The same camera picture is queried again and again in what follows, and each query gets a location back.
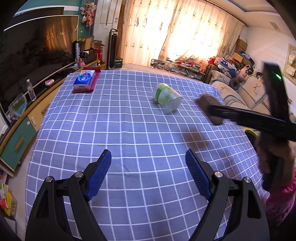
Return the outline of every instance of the blue gripper pad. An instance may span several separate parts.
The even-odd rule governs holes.
[[[210,188],[210,180],[190,150],[185,154],[185,162],[200,195],[209,200],[213,195]]]
[[[91,175],[87,187],[87,192],[85,194],[85,197],[86,199],[88,199],[88,201],[98,194],[98,191],[100,190],[100,187],[111,165],[111,159],[111,152],[107,150],[100,163],[94,170],[93,174]]]

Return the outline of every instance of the clear container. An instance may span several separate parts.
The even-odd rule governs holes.
[[[10,117],[13,120],[18,120],[25,113],[26,108],[27,98],[24,94],[19,94],[8,107]]]
[[[164,83],[158,84],[154,87],[153,98],[168,112],[178,109],[183,100],[181,95]]]
[[[36,100],[36,95],[35,95],[35,92],[34,92],[34,89],[33,89],[33,85],[30,82],[30,80],[27,80],[27,89],[28,89],[28,92],[29,92],[29,96],[30,96],[31,101]]]

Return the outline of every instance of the red mat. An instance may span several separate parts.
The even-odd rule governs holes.
[[[73,94],[81,93],[81,92],[91,93],[91,92],[93,92],[93,90],[96,86],[96,81],[99,78],[101,68],[99,66],[98,67],[84,67],[83,70],[95,70],[96,71],[96,74],[95,74],[94,78],[92,79],[90,89],[89,90],[73,90],[73,92],[72,92]]]

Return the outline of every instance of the blue plaid tablecloth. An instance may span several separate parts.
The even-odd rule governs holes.
[[[203,93],[223,102],[216,88],[166,75],[102,71],[92,93],[72,94],[76,76],[62,84],[37,135],[26,221],[45,177],[68,178],[104,149],[111,151],[112,164],[90,206],[109,241],[189,239],[207,205],[185,164],[189,148],[228,177],[251,177],[260,197],[267,198],[256,153],[241,127],[229,120],[213,126],[195,104]],[[183,96],[177,111],[166,114],[152,101],[158,83]],[[224,233],[230,206],[229,199],[217,237]],[[65,207],[73,235],[79,237],[67,197]]]

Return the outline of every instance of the plastic bottle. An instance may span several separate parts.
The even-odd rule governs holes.
[[[178,109],[183,100],[181,95],[164,83],[158,84],[154,87],[153,97],[154,100],[168,112]]]
[[[27,89],[28,89],[28,92],[29,92],[29,96],[30,96],[31,101],[36,100],[36,95],[35,95],[35,92],[34,92],[34,89],[33,89],[33,85],[30,82],[30,80],[27,80]]]

